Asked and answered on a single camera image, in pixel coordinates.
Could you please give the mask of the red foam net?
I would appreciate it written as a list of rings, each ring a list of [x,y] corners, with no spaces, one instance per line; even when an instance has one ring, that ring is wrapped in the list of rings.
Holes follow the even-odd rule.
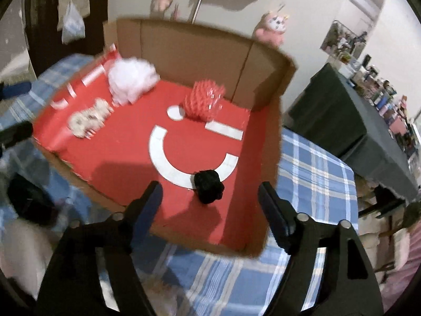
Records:
[[[221,109],[225,86],[212,80],[196,81],[185,96],[182,107],[190,119],[202,122],[212,121]]]

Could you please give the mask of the blue plaid tablecloth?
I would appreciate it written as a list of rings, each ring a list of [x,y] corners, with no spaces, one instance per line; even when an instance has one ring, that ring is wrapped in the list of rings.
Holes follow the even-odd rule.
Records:
[[[51,95],[91,56],[73,54],[56,62],[33,83],[30,92],[1,104],[1,127],[33,119]],[[300,213],[316,221],[337,224],[358,221],[357,192],[352,169],[343,161],[289,130],[282,132],[283,153],[278,165],[277,194]],[[13,173],[42,185],[63,207],[56,233],[72,218],[85,222],[105,219],[107,213],[71,185],[29,142],[14,147],[1,159],[1,183]],[[289,257],[273,237],[257,258],[227,258],[187,250],[150,235],[136,249],[134,262],[145,283],[163,283],[172,315],[262,315],[269,305]]]

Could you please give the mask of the dark wooden door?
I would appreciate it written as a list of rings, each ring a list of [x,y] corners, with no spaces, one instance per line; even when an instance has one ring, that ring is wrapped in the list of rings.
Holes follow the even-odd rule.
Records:
[[[37,76],[73,53],[95,56],[103,51],[108,0],[90,0],[90,10],[84,19],[86,37],[64,45],[57,30],[58,0],[24,0],[28,54]]]

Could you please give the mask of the wall mirror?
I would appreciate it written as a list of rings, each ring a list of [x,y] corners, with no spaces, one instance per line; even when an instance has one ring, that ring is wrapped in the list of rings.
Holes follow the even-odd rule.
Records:
[[[378,22],[385,0],[343,0],[320,47],[329,56],[359,58]]]

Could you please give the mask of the white mesh bath pouf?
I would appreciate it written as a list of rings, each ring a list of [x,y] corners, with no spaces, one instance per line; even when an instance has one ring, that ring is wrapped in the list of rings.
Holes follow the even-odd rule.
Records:
[[[154,65],[134,57],[116,59],[107,76],[113,103],[120,106],[134,104],[161,80]]]

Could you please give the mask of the floral cream scrunchie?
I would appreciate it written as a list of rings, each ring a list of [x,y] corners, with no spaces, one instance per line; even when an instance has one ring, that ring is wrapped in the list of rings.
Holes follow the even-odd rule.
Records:
[[[90,138],[104,127],[105,120],[113,108],[103,98],[96,98],[92,107],[73,113],[68,119],[68,128],[76,138]]]

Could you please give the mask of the white plastic bag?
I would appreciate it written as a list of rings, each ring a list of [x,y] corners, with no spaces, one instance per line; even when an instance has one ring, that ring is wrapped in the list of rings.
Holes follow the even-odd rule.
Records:
[[[63,17],[61,42],[67,45],[85,37],[86,33],[83,17],[79,14],[74,3],[69,2]]]

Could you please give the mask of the large jar with dark contents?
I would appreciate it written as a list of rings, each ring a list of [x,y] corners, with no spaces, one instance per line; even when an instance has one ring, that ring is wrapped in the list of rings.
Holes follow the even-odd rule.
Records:
[[[56,223],[58,209],[48,193],[18,173],[9,181],[6,195],[17,215],[41,227]]]

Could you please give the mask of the black scrunchie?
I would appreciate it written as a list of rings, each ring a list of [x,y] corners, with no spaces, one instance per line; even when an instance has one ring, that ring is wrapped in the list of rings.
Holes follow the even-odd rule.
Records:
[[[215,170],[201,170],[195,173],[193,182],[198,200],[202,204],[208,205],[222,199],[225,186]]]

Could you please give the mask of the dark cloth side table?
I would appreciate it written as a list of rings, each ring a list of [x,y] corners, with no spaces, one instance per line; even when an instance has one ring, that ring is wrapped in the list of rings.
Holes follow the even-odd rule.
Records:
[[[326,63],[290,108],[289,129],[340,158],[354,173],[408,202],[418,184],[408,159],[374,107]]]

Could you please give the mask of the red lined cardboard box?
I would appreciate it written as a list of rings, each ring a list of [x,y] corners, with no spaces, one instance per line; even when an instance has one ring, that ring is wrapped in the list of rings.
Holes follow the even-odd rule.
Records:
[[[103,33],[103,55],[63,83],[38,115],[38,148],[71,184],[112,211],[158,181],[163,202],[155,235],[215,254],[258,256],[268,233],[258,186],[277,179],[280,99],[296,71],[293,59],[236,33],[176,21],[117,19]],[[161,80],[134,104],[114,107],[93,136],[76,138],[70,116],[96,98],[110,101],[108,68],[132,57],[152,63]],[[187,117],[182,107],[201,80],[225,86],[209,122]],[[218,173],[221,200],[198,200],[193,176],[201,170]]]

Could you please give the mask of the pink fox plush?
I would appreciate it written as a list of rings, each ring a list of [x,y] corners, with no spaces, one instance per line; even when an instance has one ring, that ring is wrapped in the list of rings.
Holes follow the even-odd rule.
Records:
[[[288,19],[288,15],[280,12],[264,14],[253,32],[253,38],[272,48],[279,48],[283,45],[286,21]]]

